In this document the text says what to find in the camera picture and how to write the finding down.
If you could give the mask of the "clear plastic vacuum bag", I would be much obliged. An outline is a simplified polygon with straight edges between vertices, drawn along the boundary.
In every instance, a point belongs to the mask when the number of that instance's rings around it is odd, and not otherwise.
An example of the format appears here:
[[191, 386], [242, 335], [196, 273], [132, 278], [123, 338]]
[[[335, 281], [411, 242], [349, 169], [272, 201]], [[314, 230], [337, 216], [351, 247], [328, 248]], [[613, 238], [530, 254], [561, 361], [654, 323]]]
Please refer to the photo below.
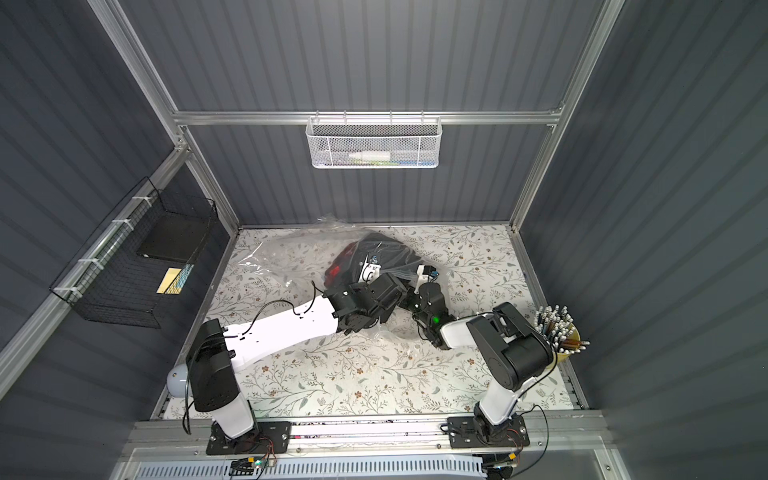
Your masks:
[[[283, 281], [288, 288], [308, 286], [314, 296], [315, 288], [325, 288], [324, 272], [341, 250], [349, 243], [358, 242], [373, 232], [376, 231], [324, 219], [310, 228], [261, 242], [240, 265], [255, 274], [271, 275]], [[432, 283], [440, 284], [442, 272], [438, 265], [420, 256], [422, 264], [437, 268], [439, 277]], [[409, 291], [417, 290], [422, 285], [417, 284], [417, 279], [400, 280]]]

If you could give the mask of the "black shirt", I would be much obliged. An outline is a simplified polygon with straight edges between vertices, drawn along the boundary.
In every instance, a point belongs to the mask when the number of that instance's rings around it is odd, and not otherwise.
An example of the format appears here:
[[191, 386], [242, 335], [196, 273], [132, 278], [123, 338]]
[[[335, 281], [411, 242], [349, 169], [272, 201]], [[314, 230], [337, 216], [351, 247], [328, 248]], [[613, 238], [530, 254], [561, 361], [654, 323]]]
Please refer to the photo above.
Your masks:
[[360, 281], [361, 264], [370, 254], [378, 256], [381, 264], [380, 275], [389, 273], [405, 281], [415, 281], [417, 267], [423, 263], [422, 257], [401, 241], [381, 233], [369, 233], [358, 241], [358, 264], [354, 271], [354, 281]]

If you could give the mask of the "red plaid shirt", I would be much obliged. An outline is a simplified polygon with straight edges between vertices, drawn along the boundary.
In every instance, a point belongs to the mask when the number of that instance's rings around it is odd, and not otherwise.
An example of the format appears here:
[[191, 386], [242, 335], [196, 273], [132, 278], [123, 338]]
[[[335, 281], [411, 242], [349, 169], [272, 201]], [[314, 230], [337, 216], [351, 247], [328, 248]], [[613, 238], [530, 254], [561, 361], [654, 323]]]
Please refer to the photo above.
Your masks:
[[345, 286], [354, 281], [354, 271], [358, 264], [356, 259], [357, 250], [358, 242], [349, 243], [332, 260], [330, 266], [324, 272], [324, 287], [326, 289], [338, 285]]

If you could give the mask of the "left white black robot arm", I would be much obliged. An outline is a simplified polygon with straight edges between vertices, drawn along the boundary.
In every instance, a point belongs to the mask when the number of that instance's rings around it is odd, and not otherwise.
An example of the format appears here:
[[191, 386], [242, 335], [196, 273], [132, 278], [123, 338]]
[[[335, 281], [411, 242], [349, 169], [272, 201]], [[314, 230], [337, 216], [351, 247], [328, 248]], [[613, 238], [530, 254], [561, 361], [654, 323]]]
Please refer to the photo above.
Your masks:
[[246, 323], [223, 326], [204, 322], [183, 359], [166, 377], [172, 397], [184, 401], [183, 429], [191, 432], [190, 413], [208, 413], [223, 435], [239, 439], [258, 431], [253, 409], [236, 374], [257, 361], [314, 338], [358, 333], [386, 322], [409, 295], [398, 277], [385, 273], [370, 282], [315, 288], [301, 305], [284, 299], [287, 310], [268, 317], [258, 310]]

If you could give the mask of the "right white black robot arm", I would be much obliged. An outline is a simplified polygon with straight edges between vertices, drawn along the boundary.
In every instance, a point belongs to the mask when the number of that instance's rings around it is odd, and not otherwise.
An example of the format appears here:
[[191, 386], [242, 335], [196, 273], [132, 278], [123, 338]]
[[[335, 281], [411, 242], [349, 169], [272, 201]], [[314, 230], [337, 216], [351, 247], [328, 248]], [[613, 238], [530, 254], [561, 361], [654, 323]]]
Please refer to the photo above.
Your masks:
[[483, 445], [510, 441], [524, 446], [526, 437], [515, 425], [520, 417], [515, 408], [555, 363], [556, 354], [546, 338], [509, 302], [473, 316], [452, 315], [437, 283], [411, 289], [400, 307], [410, 312], [433, 346], [443, 350], [471, 347], [485, 362], [492, 380], [474, 407], [470, 435]]

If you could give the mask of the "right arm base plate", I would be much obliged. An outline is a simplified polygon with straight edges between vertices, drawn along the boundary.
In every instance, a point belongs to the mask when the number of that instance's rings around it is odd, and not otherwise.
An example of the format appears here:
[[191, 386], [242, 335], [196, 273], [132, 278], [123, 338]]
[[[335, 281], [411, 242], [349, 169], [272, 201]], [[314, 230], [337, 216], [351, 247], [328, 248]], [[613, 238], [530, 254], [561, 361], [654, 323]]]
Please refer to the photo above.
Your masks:
[[499, 425], [491, 425], [473, 416], [449, 417], [440, 429], [448, 435], [453, 449], [522, 450], [530, 445], [527, 427], [521, 415], [513, 415]]

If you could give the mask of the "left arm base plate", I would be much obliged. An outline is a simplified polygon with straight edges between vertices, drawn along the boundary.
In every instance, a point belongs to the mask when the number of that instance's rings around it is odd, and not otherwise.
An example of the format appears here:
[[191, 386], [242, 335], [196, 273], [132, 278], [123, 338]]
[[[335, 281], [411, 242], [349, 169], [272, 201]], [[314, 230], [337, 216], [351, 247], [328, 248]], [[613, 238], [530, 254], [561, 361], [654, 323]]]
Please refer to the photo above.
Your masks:
[[214, 422], [206, 447], [209, 456], [246, 456], [283, 454], [288, 450], [292, 423], [288, 421], [257, 422], [255, 427], [239, 437], [227, 436]]

